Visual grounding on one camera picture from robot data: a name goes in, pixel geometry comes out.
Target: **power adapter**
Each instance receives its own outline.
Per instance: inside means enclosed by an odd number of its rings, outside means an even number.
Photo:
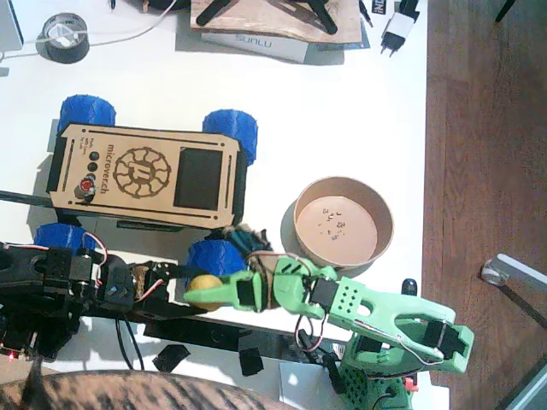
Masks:
[[[385,49],[391,50],[391,57],[403,46],[420,15],[420,12],[416,11],[417,5],[418,0],[403,0],[401,2],[399,11],[393,14],[385,27],[381,43],[382,53]]]

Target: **wooden floor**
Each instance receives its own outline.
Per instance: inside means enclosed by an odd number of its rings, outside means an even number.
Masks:
[[[547,354],[547,330],[478,279],[499,252],[547,272],[547,2],[429,0],[423,296],[475,333],[450,408],[491,409]],[[510,287],[547,316],[547,295]]]

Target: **engraved gear logo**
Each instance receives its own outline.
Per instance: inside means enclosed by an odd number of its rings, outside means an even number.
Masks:
[[[168,186],[171,167],[152,148],[133,148],[116,161],[114,179],[122,192],[140,199],[156,196]]]

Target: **cat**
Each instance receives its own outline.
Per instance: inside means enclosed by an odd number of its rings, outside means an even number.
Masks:
[[[41,360],[26,381],[0,385],[5,410],[290,410],[251,391],[162,372],[94,371],[42,376]]]

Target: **green robotic arm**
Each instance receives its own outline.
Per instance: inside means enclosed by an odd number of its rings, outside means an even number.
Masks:
[[[221,278],[222,286],[185,293],[187,302],[226,302],[236,309],[287,311],[353,331],[339,368],[348,387],[348,408],[411,408],[405,378],[424,370],[465,372],[473,333],[454,325],[455,312],[421,299],[382,293],[349,278],[338,280],[330,266],[281,256],[269,272],[242,271]],[[355,380],[362,380],[353,385]],[[362,403],[356,407],[353,401]]]

